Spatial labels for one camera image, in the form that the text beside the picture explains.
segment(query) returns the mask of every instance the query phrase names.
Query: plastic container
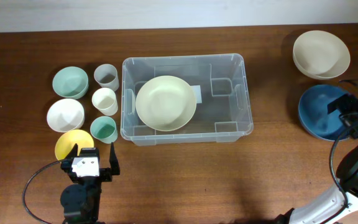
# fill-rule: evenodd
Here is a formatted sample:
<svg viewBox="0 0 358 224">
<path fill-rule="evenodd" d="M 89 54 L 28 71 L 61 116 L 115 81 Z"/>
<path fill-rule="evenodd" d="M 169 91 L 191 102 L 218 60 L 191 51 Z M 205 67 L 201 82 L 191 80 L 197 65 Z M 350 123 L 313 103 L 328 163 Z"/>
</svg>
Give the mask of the plastic container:
<svg viewBox="0 0 358 224">
<path fill-rule="evenodd" d="M 162 75 L 183 79 L 197 96 L 192 119 L 170 132 L 146 126 L 135 110 L 140 88 Z M 244 59 L 239 54 L 127 58 L 122 64 L 121 108 L 121 136 L 138 146 L 234 142 L 254 128 Z"/>
</svg>

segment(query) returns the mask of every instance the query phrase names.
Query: cup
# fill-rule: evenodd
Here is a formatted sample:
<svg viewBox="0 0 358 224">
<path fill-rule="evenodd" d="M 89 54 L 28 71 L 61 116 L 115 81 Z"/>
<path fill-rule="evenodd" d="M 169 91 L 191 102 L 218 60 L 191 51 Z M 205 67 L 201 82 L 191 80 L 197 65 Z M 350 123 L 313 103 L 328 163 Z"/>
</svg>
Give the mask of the cup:
<svg viewBox="0 0 358 224">
<path fill-rule="evenodd" d="M 85 112 L 81 103 L 73 99 L 62 99 L 48 110 L 47 122 L 57 132 L 80 129 L 84 124 Z"/>
<path fill-rule="evenodd" d="M 78 67 L 66 67 L 56 73 L 52 87 L 59 96 L 77 100 L 88 91 L 88 75 Z"/>
<path fill-rule="evenodd" d="M 93 73 L 94 79 L 101 87 L 116 91 L 119 87 L 117 69 L 110 64 L 100 65 Z"/>
<path fill-rule="evenodd" d="M 112 116 L 117 113 L 118 103 L 116 94 L 109 88 L 100 88 L 93 93 L 93 106 L 106 116 Z"/>
<path fill-rule="evenodd" d="M 108 116 L 98 117 L 91 124 L 91 134 L 101 142 L 111 144 L 118 138 L 116 122 Z"/>
</svg>

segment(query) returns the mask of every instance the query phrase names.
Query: mint green bowl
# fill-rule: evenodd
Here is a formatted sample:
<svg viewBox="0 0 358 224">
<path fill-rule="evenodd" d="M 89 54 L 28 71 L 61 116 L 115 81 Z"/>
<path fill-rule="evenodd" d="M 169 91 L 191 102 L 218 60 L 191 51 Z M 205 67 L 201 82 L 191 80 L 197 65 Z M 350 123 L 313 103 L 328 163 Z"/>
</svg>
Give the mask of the mint green bowl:
<svg viewBox="0 0 358 224">
<path fill-rule="evenodd" d="M 52 87 L 59 96 L 77 100 L 88 91 L 88 75 L 78 67 L 66 67 L 56 73 Z"/>
<path fill-rule="evenodd" d="M 118 138 L 116 122 L 109 116 L 98 117 L 91 124 L 91 134 L 101 142 L 111 144 Z"/>
</svg>

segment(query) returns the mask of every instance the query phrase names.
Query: dark blue bowl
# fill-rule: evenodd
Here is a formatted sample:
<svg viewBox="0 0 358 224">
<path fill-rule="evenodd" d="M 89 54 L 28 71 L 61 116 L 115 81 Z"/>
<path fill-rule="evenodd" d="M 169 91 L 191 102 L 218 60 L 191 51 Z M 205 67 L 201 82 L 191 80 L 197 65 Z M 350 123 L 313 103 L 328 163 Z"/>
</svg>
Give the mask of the dark blue bowl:
<svg viewBox="0 0 358 224">
<path fill-rule="evenodd" d="M 302 126 L 314 137 L 334 141 L 345 129 L 338 110 L 328 114 L 327 105 L 347 94 L 346 90 L 332 85 L 316 85 L 306 90 L 298 105 Z"/>
</svg>

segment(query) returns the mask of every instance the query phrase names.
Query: white wall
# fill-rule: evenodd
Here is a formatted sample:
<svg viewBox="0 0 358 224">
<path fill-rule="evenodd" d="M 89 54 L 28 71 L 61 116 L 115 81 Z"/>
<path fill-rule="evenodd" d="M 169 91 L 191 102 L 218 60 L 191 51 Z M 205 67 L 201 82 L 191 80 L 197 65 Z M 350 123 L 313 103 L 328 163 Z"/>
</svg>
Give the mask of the white wall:
<svg viewBox="0 0 358 224">
<path fill-rule="evenodd" d="M 358 22 L 358 0 L 0 0 L 0 32 Z"/>
</svg>

